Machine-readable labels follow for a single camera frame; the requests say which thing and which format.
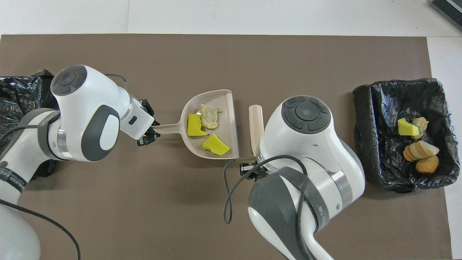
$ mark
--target black cable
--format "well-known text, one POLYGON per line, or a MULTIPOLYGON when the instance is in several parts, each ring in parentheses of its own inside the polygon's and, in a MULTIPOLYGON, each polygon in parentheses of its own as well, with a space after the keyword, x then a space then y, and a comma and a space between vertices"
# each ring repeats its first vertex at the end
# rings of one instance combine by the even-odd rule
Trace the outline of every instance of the black cable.
POLYGON ((0 204, 3 204, 5 206, 8 206, 8 207, 12 207, 14 209, 17 209, 17 210, 20 210, 22 212, 25 212, 25 213, 28 213, 28 214, 31 214, 31 215, 34 215, 36 217, 39 217, 39 218, 42 218, 50 223, 52 223, 53 225, 55 225, 56 227, 58 227, 59 229, 61 229, 64 233, 66 233, 66 235, 68 235, 72 242, 74 242, 74 245, 75 245, 75 249, 77 250, 77 259, 80 260, 80 247, 79 247, 79 244, 77 243, 77 240, 75 240, 74 236, 71 234, 71 232, 69 232, 65 227, 63 227, 61 224, 59 224, 58 222, 54 221, 53 219, 45 216, 45 215, 42 215, 40 213, 37 213, 35 211, 32 211, 32 210, 28 210, 26 208, 23 208, 21 206, 18 206, 18 205, 15 205, 15 204, 12 204, 12 203, 9 203, 5 200, 2 200, 0 199, 0 204))
POLYGON ((121 78, 123 80, 123 85, 125 87, 125 90, 128 92, 128 85, 127 85, 127 80, 123 77, 123 76, 120 76, 120 75, 117 75, 117 74, 104 74, 105 76, 108 76, 108 77, 118 77, 118 78, 121 78))
POLYGON ((123 80, 123 82, 127 82, 127 80, 123 76, 120 76, 120 75, 117 75, 117 74, 104 74, 104 75, 109 76, 109 77, 118 77, 118 78, 121 78, 123 80))
MULTIPOLYGON (((225 164, 225 167, 223 167, 223 180, 225 180, 226 192, 228 194, 230 194, 230 189, 228 187, 228 179, 226 178, 226 169, 234 162, 236 162, 236 159, 232 159, 231 161, 227 162, 225 164)), ((232 217, 232 201, 231 201, 231 198, 230 198, 230 219, 229 219, 229 222, 227 222, 226 219, 225 219, 226 224, 231 223, 231 217, 232 217)))
POLYGON ((303 202, 305 202, 305 196, 303 194, 300 194, 300 198, 298 199, 298 208, 297 208, 297 228, 295 229, 297 232, 297 241, 298 241, 298 246, 301 247, 302 252, 305 255, 305 258, 308 260, 316 260, 316 257, 313 256, 311 251, 308 249, 305 243, 305 239, 303 239, 303 234, 302 234, 302 207, 303 207, 303 202))
POLYGON ((0 136, 0 143, 7 137, 9 134, 21 130, 21 129, 31 129, 31 128, 37 128, 38 125, 36 124, 27 124, 27 125, 19 125, 11 128, 10 130, 6 131, 2 136, 0 136))
MULTIPOLYGON (((277 155, 277 156, 274 156, 274 157, 271 157, 269 159, 266 159, 266 160, 263 160, 262 162, 258 163, 258 164, 255 164, 255 166, 250 169, 246 174, 244 174, 238 181, 237 183, 234 185, 234 187, 231 189, 231 191, 229 191, 228 189, 228 181, 226 180, 225 178, 225 186, 226 186, 226 190, 228 191, 228 197, 226 197, 226 202, 225 202, 225 207, 223 209, 223 219, 225 221, 225 223, 228 225, 231 223, 231 219, 232 219, 232 205, 231 205, 231 195, 234 193, 234 191, 236 190, 237 186, 245 179, 247 178, 249 175, 251 175, 252 173, 254 173, 258 168, 260 168, 261 166, 263 166, 264 164, 270 162, 270 161, 274 161, 274 160, 277 160, 277 159, 290 159, 294 162, 296 162, 301 168, 302 168, 302 172, 304 175, 308 176, 308 172, 306 171, 306 168, 305 168, 305 165, 303 165, 303 163, 297 159, 296 157, 293 157, 293 156, 290 156, 290 155, 277 155), (228 204, 230 205, 230 217, 229 219, 226 218, 226 215, 227 215, 227 208, 228 208, 228 204)), ((233 161, 230 161, 228 162, 226 165, 225 165, 225 168, 223 168, 223 176, 226 177, 226 168, 231 164, 233 163, 233 161)))

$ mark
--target gray band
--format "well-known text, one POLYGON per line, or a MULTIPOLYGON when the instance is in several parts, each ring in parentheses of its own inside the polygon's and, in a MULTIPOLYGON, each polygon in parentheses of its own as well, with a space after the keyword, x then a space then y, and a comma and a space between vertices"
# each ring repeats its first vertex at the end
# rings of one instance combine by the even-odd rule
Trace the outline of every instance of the gray band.
POLYGON ((340 197, 342 198, 343 209, 350 205, 351 202, 353 202, 353 191, 351 190, 350 182, 348 181, 343 171, 333 173, 316 160, 308 157, 305 158, 315 162, 329 174, 330 178, 334 181, 335 185, 337 186, 337 189, 339 189, 340 197))
POLYGON ((56 121, 61 115, 61 112, 59 111, 54 111, 51 112, 49 115, 47 115, 39 124, 37 127, 37 138, 38 138, 38 144, 40 146, 40 149, 42 149, 42 152, 48 156, 50 159, 53 160, 63 160, 65 159, 59 158, 57 155, 55 155, 50 148, 50 144, 48 142, 48 133, 49 133, 49 126, 52 122, 56 121))
MULTIPOLYGON (((356 153, 342 139, 339 139, 339 140, 341 144, 343 145, 343 148, 345 148, 345 150, 351 155, 353 160, 357 163, 364 177, 363 165, 361 164, 361 161, 359 160, 356 153)), ((330 177, 332 177, 335 184, 337 185, 337 188, 339 188, 340 195, 342 196, 343 208, 346 208, 348 205, 350 205, 353 202, 353 191, 351 190, 350 182, 348 181, 345 174, 342 171, 340 171, 340 173, 341 175, 338 175, 338 173, 335 173, 334 175, 330 175, 330 177)))
POLYGON ((111 152, 112 147, 108 150, 101 148, 99 139, 103 134, 104 126, 110 115, 113 115, 119 119, 119 114, 112 107, 107 105, 101 105, 90 119, 85 131, 82 135, 81 149, 85 158, 89 161, 99 161, 106 157, 111 152))
POLYGON ((294 175, 299 174, 308 180, 306 176, 292 168, 282 168, 277 173, 270 174, 255 182, 250 192, 248 205, 265 219, 295 259, 303 260, 308 257, 308 259, 314 260, 315 257, 312 253, 305 252, 300 246, 299 240, 301 238, 298 236, 300 232, 297 230, 297 209, 279 174, 295 183, 298 183, 296 180, 298 178, 296 177, 294 180, 294 175, 286 174, 286 172, 295 172, 294 175))
POLYGON ((56 137, 56 141, 58 142, 58 149, 64 157, 72 158, 72 156, 69 153, 69 149, 67 148, 66 135, 67 135, 66 131, 64 131, 61 128, 58 129, 58 133, 56 137))
POLYGON ((294 185, 300 193, 302 193, 306 202, 311 205, 314 210, 317 226, 315 232, 321 230, 323 227, 329 223, 329 211, 327 209, 326 202, 322 198, 316 186, 311 182, 311 180, 300 173, 297 170, 294 170, 290 167, 284 167, 281 171, 278 171, 276 174, 286 178, 292 185, 294 185))
POLYGON ((19 192, 23 192, 27 185, 26 180, 24 180, 17 173, 6 167, 0 167, 0 180, 13 186, 19 192))
MULTIPOLYGON (((29 113, 27 113, 27 114, 25 114, 23 116, 21 121, 18 123, 18 126, 20 126, 20 125, 28 125, 36 116, 38 116, 38 115, 40 115, 42 113, 45 113, 46 111, 50 111, 50 110, 53 110, 53 109, 51 109, 51 108, 37 108, 37 109, 34 109, 34 110, 30 111, 29 113)), ((10 140, 8 146, 5 148, 5 150, 3 150, 3 153, 1 153, 0 159, 2 159, 6 155, 6 153, 16 143, 16 141, 19 139, 19 137, 21 136, 22 133, 23 133, 23 129, 20 129, 20 130, 16 131, 15 133, 13 133, 13 136, 11 137, 11 140, 10 140)))

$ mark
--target dustpan handle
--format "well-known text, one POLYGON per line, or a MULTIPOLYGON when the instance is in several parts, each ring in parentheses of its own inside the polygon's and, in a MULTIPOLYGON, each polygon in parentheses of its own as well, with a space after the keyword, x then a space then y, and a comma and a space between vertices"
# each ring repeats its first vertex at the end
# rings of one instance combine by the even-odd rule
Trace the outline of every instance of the dustpan handle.
POLYGON ((158 125, 154 127, 154 130, 159 134, 181 134, 181 126, 179 123, 158 125))

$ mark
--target circular button panel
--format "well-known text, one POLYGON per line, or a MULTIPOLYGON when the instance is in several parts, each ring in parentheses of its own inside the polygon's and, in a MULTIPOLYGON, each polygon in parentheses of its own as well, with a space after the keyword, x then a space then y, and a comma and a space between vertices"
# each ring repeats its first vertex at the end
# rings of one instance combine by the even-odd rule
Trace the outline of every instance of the circular button panel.
POLYGON ((284 122, 297 132, 315 134, 330 123, 330 110, 321 100, 311 96, 295 96, 282 104, 284 122))
POLYGON ((58 96, 69 95, 84 84, 86 77, 87 71, 84 65, 67 67, 51 81, 51 92, 58 96))

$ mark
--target white floor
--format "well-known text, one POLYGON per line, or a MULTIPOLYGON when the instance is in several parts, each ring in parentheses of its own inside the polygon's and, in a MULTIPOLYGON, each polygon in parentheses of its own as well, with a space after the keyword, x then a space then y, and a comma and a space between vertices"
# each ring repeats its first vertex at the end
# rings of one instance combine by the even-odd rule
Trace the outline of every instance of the white floor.
MULTIPOLYGON (((433 77, 460 111, 462 31, 429 0, 0 0, 1 34, 186 33, 423 36, 433 77)), ((462 115, 453 114, 457 136, 462 115)), ((452 255, 462 259, 462 182, 445 188, 452 255)))

